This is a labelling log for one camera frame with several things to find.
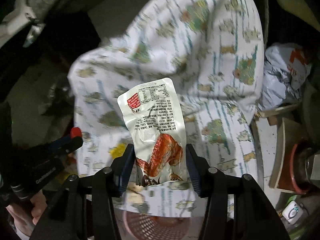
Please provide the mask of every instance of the red print on plastic bag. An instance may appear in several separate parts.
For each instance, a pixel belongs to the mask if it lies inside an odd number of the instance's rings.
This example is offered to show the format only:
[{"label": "red print on plastic bag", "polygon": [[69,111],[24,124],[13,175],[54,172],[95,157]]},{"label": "red print on plastic bag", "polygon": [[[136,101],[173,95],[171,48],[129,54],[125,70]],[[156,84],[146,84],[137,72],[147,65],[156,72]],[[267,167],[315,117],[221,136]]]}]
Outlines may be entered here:
[{"label": "red print on plastic bag", "polygon": [[137,108],[137,107],[141,106],[138,93],[135,93],[132,97],[130,97],[130,98],[127,100],[127,102],[128,102],[128,106],[129,106],[131,109],[134,109],[134,108]]}]

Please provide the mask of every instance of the snack package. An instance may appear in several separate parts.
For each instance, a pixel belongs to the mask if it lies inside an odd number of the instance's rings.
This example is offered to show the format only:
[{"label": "snack package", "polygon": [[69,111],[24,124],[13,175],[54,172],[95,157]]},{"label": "snack package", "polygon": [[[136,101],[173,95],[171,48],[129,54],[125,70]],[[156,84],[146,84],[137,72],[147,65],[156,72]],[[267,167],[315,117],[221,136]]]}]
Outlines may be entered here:
[{"label": "snack package", "polygon": [[132,136],[139,185],[186,181],[186,129],[172,80],[135,86],[118,105]]}]

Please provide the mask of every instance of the patterned fabric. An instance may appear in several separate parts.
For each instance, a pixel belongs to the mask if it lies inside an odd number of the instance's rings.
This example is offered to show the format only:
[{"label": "patterned fabric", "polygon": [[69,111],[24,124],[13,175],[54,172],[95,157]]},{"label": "patterned fabric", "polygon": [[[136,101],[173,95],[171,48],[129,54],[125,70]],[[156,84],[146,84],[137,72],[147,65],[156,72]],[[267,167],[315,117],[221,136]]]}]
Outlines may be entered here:
[{"label": "patterned fabric", "polygon": [[[151,0],[122,37],[82,55],[70,70],[75,125],[84,135],[77,152],[79,174],[92,175],[110,165],[132,142],[117,97],[138,84],[170,77],[187,143],[210,166],[257,179],[248,123],[261,92],[261,33],[253,0]],[[139,192],[128,189],[115,206],[158,216],[190,216],[196,206],[192,187],[170,183]]]}]

